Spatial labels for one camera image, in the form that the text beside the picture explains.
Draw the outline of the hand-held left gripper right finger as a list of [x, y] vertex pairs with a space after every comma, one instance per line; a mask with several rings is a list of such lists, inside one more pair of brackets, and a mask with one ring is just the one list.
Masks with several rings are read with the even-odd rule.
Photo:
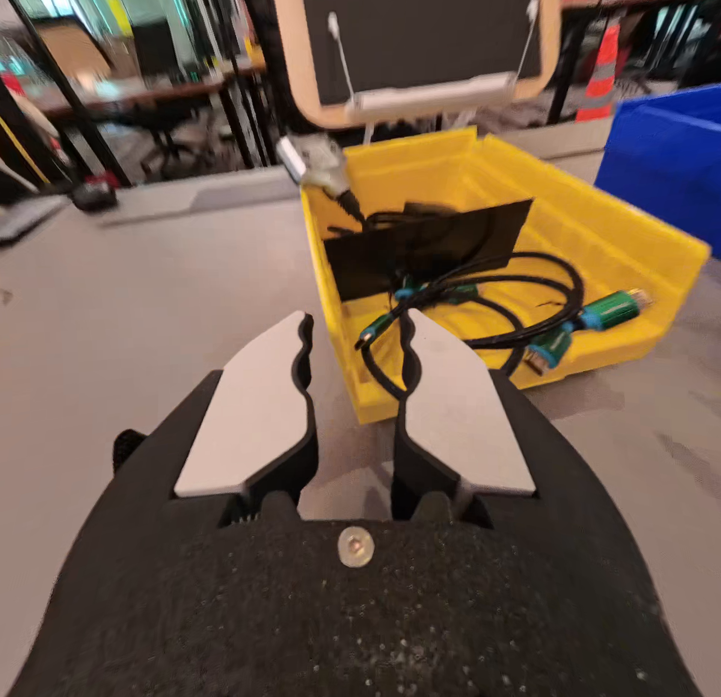
[[402, 380], [394, 434], [392, 517], [444, 494], [451, 513], [481, 496], [533, 497], [536, 484], [485, 362], [411, 308], [401, 317]]

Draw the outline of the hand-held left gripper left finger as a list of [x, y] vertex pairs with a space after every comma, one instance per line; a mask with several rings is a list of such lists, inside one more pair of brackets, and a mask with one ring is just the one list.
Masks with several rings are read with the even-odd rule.
[[311, 383], [313, 317], [295, 311], [224, 366], [174, 486], [177, 498], [235, 495], [257, 512], [271, 492], [295, 504], [319, 466]]

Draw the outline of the yellow plastic bin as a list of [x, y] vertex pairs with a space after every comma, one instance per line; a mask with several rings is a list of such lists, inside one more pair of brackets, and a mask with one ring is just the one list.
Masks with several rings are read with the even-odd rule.
[[[583, 303], [619, 290], [638, 289], [652, 303], [629, 323], [608, 332], [574, 337], [560, 364], [545, 376], [519, 365], [511, 381], [519, 389], [644, 358], [671, 328], [686, 301], [709, 246], [659, 219], [599, 191], [532, 155], [475, 130], [427, 134], [345, 151], [351, 187], [365, 213], [401, 210], [406, 202], [442, 205], [463, 213], [532, 200], [516, 251], [549, 253], [570, 263], [584, 285]], [[311, 259], [329, 338], [347, 395], [360, 424], [397, 415], [397, 401], [377, 384], [354, 342], [390, 306], [388, 289], [342, 302], [324, 242], [332, 226], [360, 227], [319, 189], [302, 187]], [[533, 283], [496, 282], [480, 287], [531, 326], [563, 304], [559, 293]], [[438, 305], [429, 317], [463, 339], [509, 331], [500, 314], [480, 305]]]

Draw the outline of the blue plastic bin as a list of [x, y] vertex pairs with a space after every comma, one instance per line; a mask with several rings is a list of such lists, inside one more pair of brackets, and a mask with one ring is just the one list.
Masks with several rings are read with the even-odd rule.
[[622, 101], [595, 186], [720, 259], [720, 85]]

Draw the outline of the grey desk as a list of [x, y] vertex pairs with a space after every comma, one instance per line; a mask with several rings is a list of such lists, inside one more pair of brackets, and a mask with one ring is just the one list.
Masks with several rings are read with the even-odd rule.
[[[2, 695], [127, 428], [148, 434], [288, 314], [314, 316], [320, 469], [304, 517], [389, 516], [392, 425], [360, 426], [282, 168], [72, 206], [2, 251]], [[719, 695], [719, 261], [645, 358], [527, 391], [596, 472], [650, 568], [701, 692]]]

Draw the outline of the black and red device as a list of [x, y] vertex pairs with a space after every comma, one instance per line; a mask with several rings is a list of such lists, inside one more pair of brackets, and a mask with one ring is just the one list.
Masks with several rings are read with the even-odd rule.
[[77, 184], [69, 198], [78, 210], [89, 214], [113, 210], [119, 205], [116, 183], [109, 177], [93, 177]]

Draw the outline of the orange traffic cone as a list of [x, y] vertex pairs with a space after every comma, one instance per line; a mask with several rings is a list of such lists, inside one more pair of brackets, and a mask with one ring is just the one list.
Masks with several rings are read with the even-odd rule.
[[616, 78], [620, 18], [608, 19], [596, 55], [596, 62], [585, 89], [576, 123], [606, 119], [611, 115], [611, 99]]

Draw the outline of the black board with wooden rim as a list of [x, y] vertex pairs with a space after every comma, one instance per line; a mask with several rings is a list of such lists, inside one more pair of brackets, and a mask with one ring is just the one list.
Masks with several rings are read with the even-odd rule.
[[[338, 16], [356, 91], [405, 89], [515, 71], [528, 32], [529, 0], [273, 0], [289, 89], [303, 118], [323, 130], [365, 126], [347, 119], [349, 98], [327, 15]], [[407, 112], [381, 122], [505, 106], [536, 98], [560, 55], [562, 0], [539, 0], [536, 29], [510, 101]]]

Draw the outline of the brown back chair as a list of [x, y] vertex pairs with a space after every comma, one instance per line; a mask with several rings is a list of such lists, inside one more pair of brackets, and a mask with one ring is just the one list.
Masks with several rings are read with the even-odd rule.
[[63, 74], [83, 90], [114, 78], [113, 61], [79, 18], [33, 18], [31, 23]]

